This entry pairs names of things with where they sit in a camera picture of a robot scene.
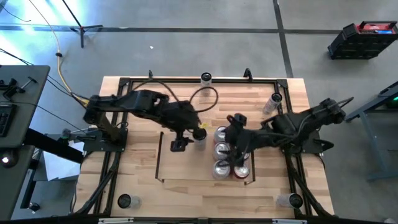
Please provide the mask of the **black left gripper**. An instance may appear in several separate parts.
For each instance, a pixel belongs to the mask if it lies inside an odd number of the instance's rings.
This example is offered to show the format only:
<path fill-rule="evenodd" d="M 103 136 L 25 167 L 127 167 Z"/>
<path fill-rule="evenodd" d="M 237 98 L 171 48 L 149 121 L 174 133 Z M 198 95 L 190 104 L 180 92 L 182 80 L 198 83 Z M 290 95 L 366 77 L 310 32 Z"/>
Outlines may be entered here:
<path fill-rule="evenodd" d="M 187 138 L 183 136 L 185 130 L 199 129 L 200 119 L 192 105 L 176 107 L 167 112 L 167 127 L 177 132 L 176 138 L 170 143 L 172 152 L 183 152 L 187 145 Z"/>

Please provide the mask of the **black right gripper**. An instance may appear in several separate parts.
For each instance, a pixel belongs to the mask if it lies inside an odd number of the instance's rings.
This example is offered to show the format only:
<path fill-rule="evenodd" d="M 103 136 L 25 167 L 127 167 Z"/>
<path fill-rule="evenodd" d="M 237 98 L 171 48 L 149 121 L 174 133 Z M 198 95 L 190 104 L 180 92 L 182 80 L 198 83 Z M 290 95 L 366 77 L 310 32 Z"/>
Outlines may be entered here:
<path fill-rule="evenodd" d="M 229 117 L 232 125 L 247 125 L 247 117 L 241 113 L 235 113 Z M 238 150 L 255 150 L 258 148 L 257 132 L 250 129 L 237 128 L 228 126 L 225 130 L 224 140 L 237 149 L 231 151 L 223 151 L 226 156 L 223 159 L 223 167 L 242 167 L 244 165 L 246 151 Z"/>

